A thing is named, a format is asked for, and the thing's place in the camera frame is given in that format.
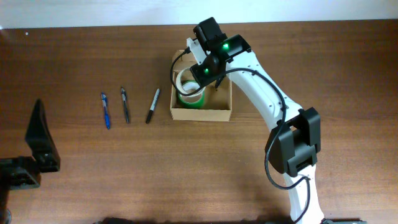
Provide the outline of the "green tape roll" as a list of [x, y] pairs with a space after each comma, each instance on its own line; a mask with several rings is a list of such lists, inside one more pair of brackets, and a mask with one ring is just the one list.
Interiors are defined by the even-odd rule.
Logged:
[[[191, 94], [200, 88], [200, 85], [193, 80], [185, 81], [182, 84], [182, 88], [186, 94]], [[205, 88], [202, 88], [199, 92], [190, 96], [183, 96], [181, 94], [177, 94], [178, 100], [184, 108], [188, 109], [200, 109], [205, 102]]]

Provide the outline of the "white tape roll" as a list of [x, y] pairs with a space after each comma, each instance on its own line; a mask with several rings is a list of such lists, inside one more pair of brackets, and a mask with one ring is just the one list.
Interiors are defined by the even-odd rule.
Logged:
[[205, 87], [202, 87], [195, 80], [186, 80], [182, 82], [183, 74], [189, 71], [189, 68], [184, 68], [178, 73], [175, 79], [175, 89], [181, 96], [195, 97], [202, 95], [205, 92]]

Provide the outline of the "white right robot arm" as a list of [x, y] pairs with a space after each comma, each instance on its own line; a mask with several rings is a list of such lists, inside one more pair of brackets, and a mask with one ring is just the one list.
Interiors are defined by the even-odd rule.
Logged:
[[214, 18], [200, 22], [196, 38], [187, 46], [197, 64], [190, 69], [201, 87], [228, 78], [248, 97], [270, 131], [264, 168], [282, 174], [285, 185], [272, 185], [289, 194], [294, 223], [321, 223], [315, 184], [320, 152], [320, 115], [315, 108], [303, 109], [289, 98], [261, 67], [251, 46], [241, 35], [228, 37]]

